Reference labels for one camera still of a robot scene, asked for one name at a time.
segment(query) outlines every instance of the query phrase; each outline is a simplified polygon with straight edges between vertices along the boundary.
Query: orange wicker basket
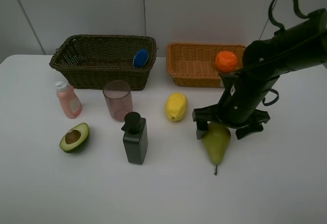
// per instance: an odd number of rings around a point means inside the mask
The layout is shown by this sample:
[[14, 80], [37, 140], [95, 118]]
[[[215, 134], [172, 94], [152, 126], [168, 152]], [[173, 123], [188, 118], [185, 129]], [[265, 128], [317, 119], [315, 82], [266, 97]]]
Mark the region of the orange wicker basket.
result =
[[215, 66], [216, 55], [228, 50], [237, 56], [236, 69], [242, 68], [243, 45], [172, 43], [167, 48], [167, 71], [179, 86], [221, 87]]

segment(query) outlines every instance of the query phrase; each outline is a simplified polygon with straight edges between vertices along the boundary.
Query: white wall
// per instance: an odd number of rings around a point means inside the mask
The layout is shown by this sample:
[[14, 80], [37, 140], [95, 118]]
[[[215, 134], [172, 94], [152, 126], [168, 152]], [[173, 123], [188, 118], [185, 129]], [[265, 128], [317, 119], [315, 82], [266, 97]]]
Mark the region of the white wall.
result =
[[[319, 8], [327, 8], [327, 0], [299, 0], [299, 7], [303, 14], [308, 14]], [[304, 19], [300, 19], [295, 15], [292, 0], [278, 0], [273, 10], [273, 16], [277, 21], [284, 24], [285, 29], [305, 21]], [[273, 26], [270, 22], [268, 22], [262, 39], [269, 39], [273, 37], [274, 32], [277, 30], [278, 28], [276, 26]]]
[[0, 63], [13, 54], [42, 54], [17, 0], [0, 0]]
[[147, 35], [158, 43], [240, 43], [258, 40], [271, 0], [145, 0]]
[[71, 35], [145, 35], [143, 0], [21, 0], [47, 54]]

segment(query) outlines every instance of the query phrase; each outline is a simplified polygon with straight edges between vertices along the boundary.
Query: bottle label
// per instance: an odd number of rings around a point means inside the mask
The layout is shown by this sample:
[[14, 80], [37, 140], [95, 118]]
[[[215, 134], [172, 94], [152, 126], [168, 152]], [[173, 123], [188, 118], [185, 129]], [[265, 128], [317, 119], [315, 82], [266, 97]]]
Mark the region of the bottle label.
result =
[[81, 103], [80, 103], [79, 99], [77, 99], [77, 98], [72, 100], [69, 103], [69, 107], [73, 114], [75, 114], [79, 110], [80, 106], [81, 106]]

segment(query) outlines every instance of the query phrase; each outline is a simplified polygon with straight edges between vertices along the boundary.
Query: dark brown wicker basket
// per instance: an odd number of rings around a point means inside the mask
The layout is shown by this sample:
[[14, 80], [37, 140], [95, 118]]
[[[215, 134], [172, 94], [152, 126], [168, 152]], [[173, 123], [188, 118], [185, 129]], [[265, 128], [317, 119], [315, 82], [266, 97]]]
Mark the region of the dark brown wicker basket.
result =
[[[140, 49], [149, 59], [142, 68], [133, 67]], [[132, 90], [144, 89], [156, 58], [151, 37], [124, 35], [75, 35], [57, 50], [50, 66], [61, 72], [74, 88], [102, 89], [114, 80], [128, 82]]]

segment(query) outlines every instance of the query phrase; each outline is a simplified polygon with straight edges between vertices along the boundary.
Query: green pear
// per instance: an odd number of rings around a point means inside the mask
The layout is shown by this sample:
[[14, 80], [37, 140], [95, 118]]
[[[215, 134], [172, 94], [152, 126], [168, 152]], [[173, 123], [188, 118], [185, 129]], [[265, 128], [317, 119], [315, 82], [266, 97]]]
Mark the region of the green pear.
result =
[[230, 142], [230, 132], [228, 128], [216, 123], [209, 123], [208, 126], [208, 132], [203, 136], [202, 143], [210, 160], [216, 165], [217, 175], [217, 167], [221, 164]]

